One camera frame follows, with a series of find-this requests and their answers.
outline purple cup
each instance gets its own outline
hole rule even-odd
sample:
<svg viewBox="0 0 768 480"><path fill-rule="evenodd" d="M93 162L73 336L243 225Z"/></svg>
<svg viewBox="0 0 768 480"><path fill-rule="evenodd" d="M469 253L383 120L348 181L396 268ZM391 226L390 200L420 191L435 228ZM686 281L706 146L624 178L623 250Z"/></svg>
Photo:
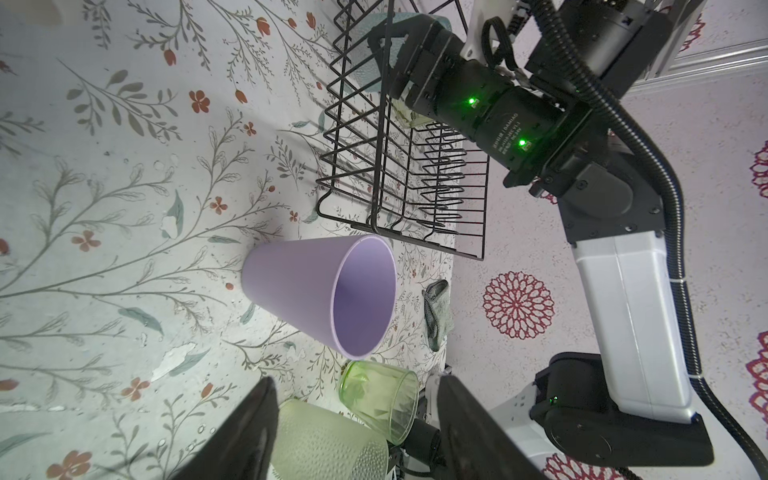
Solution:
<svg viewBox="0 0 768 480"><path fill-rule="evenodd" d="M384 338L396 283L392 250L376 235L264 243L243 264L252 302L353 360Z"/></svg>

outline clear green glass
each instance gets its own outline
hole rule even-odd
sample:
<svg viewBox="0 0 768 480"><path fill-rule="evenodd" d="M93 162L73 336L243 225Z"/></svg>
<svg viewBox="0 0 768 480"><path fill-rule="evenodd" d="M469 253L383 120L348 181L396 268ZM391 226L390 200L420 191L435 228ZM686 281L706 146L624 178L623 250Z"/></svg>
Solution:
<svg viewBox="0 0 768 480"><path fill-rule="evenodd" d="M381 480L388 461L380 433L300 400L281 405L271 462L282 480Z"/></svg>
<svg viewBox="0 0 768 480"><path fill-rule="evenodd" d="M419 377L377 362L351 362L342 374L339 400L394 445L408 436L419 401Z"/></svg>

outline purple cup rim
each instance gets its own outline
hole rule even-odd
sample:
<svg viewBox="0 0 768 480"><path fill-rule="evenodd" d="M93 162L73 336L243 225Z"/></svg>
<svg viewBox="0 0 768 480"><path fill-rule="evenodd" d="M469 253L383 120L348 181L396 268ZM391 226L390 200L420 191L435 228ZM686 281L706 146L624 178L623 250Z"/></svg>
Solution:
<svg viewBox="0 0 768 480"><path fill-rule="evenodd" d="M336 271L336 275L333 277L333 289L331 290L331 311L330 311L330 319L331 319L331 335L333 335L333 342L336 344L336 346L339 347L339 350L341 351L342 355L344 355L346 358L350 360L364 360L367 356L369 356L373 351L376 350L376 348L379 346L379 344L384 340L384 337L386 336L386 331L389 329L389 325L387 325L387 328L384 330L384 334L382 335L381 340L377 342L377 344L371 349L370 352L368 352L365 355L358 356L358 355L351 355L349 352L346 351L344 346L339 341L339 337L336 335L336 316L333 314L334 312L334 303L336 302L336 286L339 283L339 277L341 276L341 270L344 268L344 265L346 264L346 259L349 257L349 255L352 253L355 248L360 245L362 242L365 242L367 240L378 240L381 242L384 247L386 247L387 251L389 252L389 258L392 259L392 266L397 268L397 265L395 263L395 256L392 254L392 249L389 248L389 245L387 244L386 240L381 238L379 235L361 235L359 240L357 240L355 243L353 243L349 249L344 253L344 258L341 259L341 263L339 263L339 269ZM394 279L395 288L397 289L397 278ZM392 302L392 311L389 312L389 323L392 323L392 313L395 311L395 302Z"/></svg>

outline wire rack basket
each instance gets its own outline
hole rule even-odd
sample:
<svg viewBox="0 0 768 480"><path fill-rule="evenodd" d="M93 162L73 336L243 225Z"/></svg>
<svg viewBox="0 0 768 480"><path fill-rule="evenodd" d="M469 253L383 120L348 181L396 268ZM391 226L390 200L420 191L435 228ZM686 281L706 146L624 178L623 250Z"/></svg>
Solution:
<svg viewBox="0 0 768 480"><path fill-rule="evenodd" d="M404 104L379 93L387 90L388 78L378 68L361 80L360 72L375 63L370 51L360 58L368 35L360 34L359 29L365 23L370 26L394 18L395 1L337 3L341 11L333 21L342 34L333 42L339 56L330 68L337 78L328 84L333 102L325 110L333 126L324 133L331 150L319 157L330 166L330 174L323 169L317 179L326 190L317 201L317 213L358 230L482 260L488 155L467 148L465 138L447 125L406 118L409 111ZM420 12L413 0L401 9ZM458 16L466 32L458 0L421 12ZM387 29L385 46L391 44L389 35ZM386 65L388 48L383 55ZM340 208L336 208L337 214L329 213L337 200L365 204L365 220L344 217Z"/></svg>

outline floral tablecloth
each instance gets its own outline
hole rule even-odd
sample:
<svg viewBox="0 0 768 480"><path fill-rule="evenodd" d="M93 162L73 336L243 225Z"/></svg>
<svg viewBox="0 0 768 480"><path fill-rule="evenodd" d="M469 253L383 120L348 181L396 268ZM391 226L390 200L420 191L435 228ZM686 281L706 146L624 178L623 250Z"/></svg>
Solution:
<svg viewBox="0 0 768 480"><path fill-rule="evenodd" d="M169 478L263 376L348 415L345 359L239 274L259 243L358 233L313 209L334 4L61 4L76 22L0 6L0 477ZM421 292L452 257L392 245L372 357L423 381L445 352Z"/></svg>

